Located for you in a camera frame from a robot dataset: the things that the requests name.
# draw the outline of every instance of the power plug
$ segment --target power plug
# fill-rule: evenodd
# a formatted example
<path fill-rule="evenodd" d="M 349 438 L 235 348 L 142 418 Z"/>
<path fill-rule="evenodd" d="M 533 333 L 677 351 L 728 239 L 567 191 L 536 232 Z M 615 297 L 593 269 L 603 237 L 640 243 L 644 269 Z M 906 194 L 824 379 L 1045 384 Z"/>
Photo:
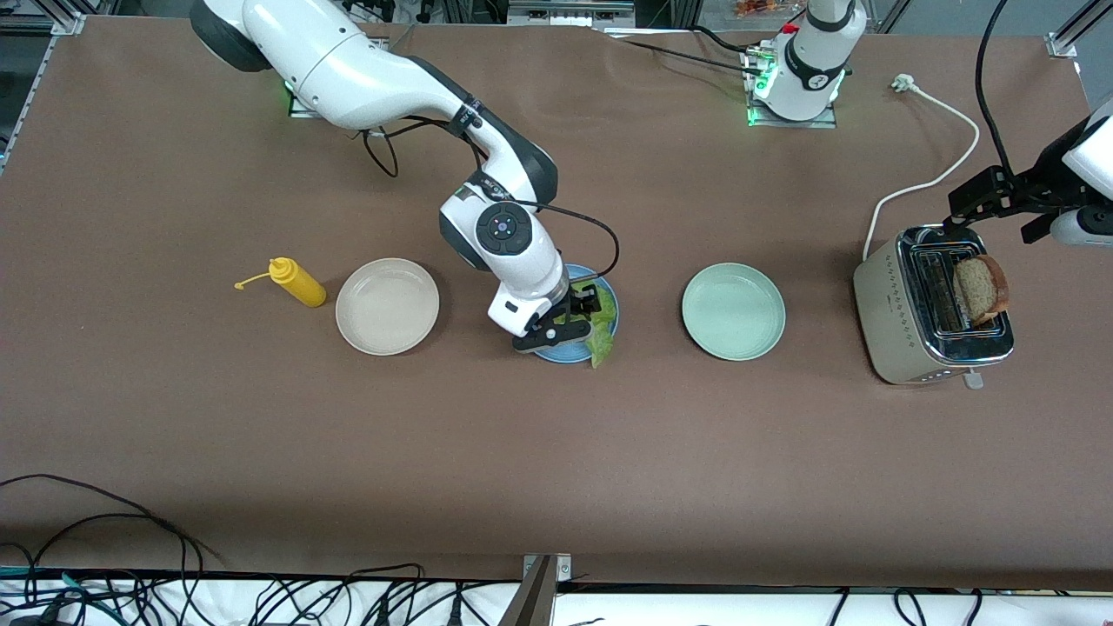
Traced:
<path fill-rule="evenodd" d="M 894 91 L 897 94 L 904 94 L 905 91 L 919 91 L 919 87 L 916 87 L 916 79 L 909 74 L 898 74 L 896 78 L 893 79 L 893 84 L 889 85 Z"/>

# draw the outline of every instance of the table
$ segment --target table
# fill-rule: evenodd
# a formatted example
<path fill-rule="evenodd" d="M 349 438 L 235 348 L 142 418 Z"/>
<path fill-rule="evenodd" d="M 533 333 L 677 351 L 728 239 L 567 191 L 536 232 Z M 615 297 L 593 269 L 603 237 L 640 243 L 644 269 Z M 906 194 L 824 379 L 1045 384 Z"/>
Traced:
<path fill-rule="evenodd" d="M 729 60 L 695 35 L 653 41 Z M 858 329 L 874 203 L 968 141 L 887 85 L 910 72 L 973 115 L 976 46 L 866 37 L 839 128 L 786 130 L 746 125 L 729 71 L 591 30 L 416 29 L 403 51 L 544 147 L 556 204 L 622 237 L 622 327 L 591 371 L 514 354 L 484 314 L 494 278 L 441 239 L 466 146 L 400 137 L 388 179 L 185 21 L 89 18 L 58 43 L 0 178 L 0 473 L 112 489 L 226 569 L 416 559 L 498 578 L 525 551 L 567 551 L 590 580 L 1113 588 L 1109 255 L 1024 246 L 1021 219 L 979 228 L 1017 336 L 982 392 L 883 383 Z M 1086 113 L 1073 66 L 1036 38 L 995 40 L 986 77 L 1018 167 Z M 892 203 L 878 237 L 944 217 L 947 190 L 994 158 L 984 140 L 947 184 Z M 609 258 L 594 228 L 543 221 L 569 261 Z M 374 359 L 343 342 L 331 302 L 232 288 L 277 255 L 333 295 L 368 261 L 416 261 L 441 290 L 436 327 Z M 687 281 L 727 261 L 786 301 L 780 344 L 754 362 L 702 353 L 681 325 Z M 2 498 L 0 528 L 28 541 L 108 506 L 47 486 Z M 177 567 L 176 542 L 135 525 L 65 549 L 70 565 Z"/>

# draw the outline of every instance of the toast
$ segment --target toast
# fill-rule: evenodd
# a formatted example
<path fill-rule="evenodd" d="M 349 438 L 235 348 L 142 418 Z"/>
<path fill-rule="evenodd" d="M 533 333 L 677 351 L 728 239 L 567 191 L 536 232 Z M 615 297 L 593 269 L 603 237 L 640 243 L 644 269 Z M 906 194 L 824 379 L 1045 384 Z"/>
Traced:
<path fill-rule="evenodd" d="M 959 261 L 953 286 L 958 307 L 975 326 L 1008 309 L 1008 282 L 992 256 L 982 254 Z"/>

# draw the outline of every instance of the toaster lever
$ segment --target toaster lever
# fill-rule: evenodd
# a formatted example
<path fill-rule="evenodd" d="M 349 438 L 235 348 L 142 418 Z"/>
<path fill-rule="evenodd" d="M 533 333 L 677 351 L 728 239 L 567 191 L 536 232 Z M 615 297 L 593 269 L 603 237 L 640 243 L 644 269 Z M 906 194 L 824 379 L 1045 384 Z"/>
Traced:
<path fill-rule="evenodd" d="M 963 374 L 963 382 L 966 383 L 966 389 L 977 391 L 985 387 L 985 381 L 982 380 L 982 374 L 975 370 L 967 370 Z"/>

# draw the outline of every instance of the blue plate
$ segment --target blue plate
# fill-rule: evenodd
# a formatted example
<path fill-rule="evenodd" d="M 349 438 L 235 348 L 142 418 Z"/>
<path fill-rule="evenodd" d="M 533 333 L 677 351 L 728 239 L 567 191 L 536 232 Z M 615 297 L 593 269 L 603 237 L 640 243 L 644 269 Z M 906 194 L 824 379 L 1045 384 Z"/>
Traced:
<path fill-rule="evenodd" d="M 584 267 L 583 265 L 575 265 L 572 263 L 568 264 L 568 276 L 572 280 L 587 276 L 588 274 L 593 274 L 591 270 Z M 619 299 L 614 295 L 614 290 L 611 284 L 607 282 L 607 278 L 595 278 L 594 283 L 603 287 L 607 293 L 611 294 L 614 299 L 614 321 L 610 323 L 611 336 L 619 330 Z M 575 343 L 565 343 L 564 345 L 558 345 L 556 348 L 546 348 L 544 350 L 539 350 L 534 352 L 538 356 L 541 356 L 545 361 L 552 361 L 553 363 L 582 363 L 591 359 L 591 351 L 584 345 L 582 341 Z"/>

